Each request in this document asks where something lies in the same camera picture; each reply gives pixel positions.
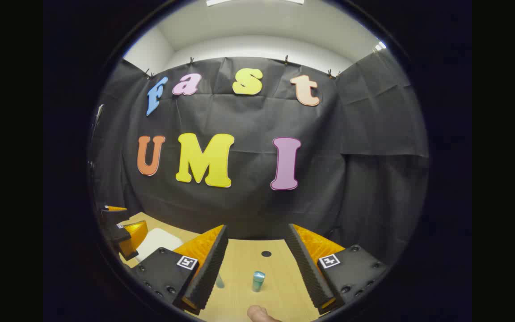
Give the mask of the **black backdrop cloth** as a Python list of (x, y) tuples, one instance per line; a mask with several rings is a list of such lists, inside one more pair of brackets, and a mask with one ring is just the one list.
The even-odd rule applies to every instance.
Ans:
[(388, 50), (335, 79), (293, 63), (215, 58), (147, 77), (123, 60), (98, 102), (101, 208), (237, 240), (293, 223), (384, 263), (411, 239), (430, 156), (420, 104)]

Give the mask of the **ceiling light panel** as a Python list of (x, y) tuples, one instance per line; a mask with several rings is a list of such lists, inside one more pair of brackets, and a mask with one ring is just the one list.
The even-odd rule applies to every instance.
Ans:
[(274, 1), (288, 2), (292, 4), (303, 5), (305, 0), (206, 0), (206, 6), (216, 6), (219, 4), (231, 3), (231, 2), (247, 2), (247, 3), (270, 3)]

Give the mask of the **white suitcase with grey lining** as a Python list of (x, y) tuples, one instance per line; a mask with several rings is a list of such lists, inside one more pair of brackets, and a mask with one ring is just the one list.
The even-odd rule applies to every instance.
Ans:
[(177, 236), (163, 229), (154, 228), (147, 233), (143, 242), (137, 247), (138, 255), (135, 259), (140, 263), (161, 247), (174, 251), (183, 244), (184, 242)]

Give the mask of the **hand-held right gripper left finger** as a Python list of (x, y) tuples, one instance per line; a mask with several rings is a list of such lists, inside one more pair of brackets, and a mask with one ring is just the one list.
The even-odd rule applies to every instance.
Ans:
[(158, 247), (130, 271), (158, 302), (199, 315), (213, 291), (228, 241), (227, 226), (220, 225), (175, 250)]

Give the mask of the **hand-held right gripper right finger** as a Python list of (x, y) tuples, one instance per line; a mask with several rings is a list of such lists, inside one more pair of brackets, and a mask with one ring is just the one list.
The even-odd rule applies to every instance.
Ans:
[(287, 246), (321, 315), (360, 301), (388, 272), (360, 245), (343, 247), (295, 224), (287, 226)]

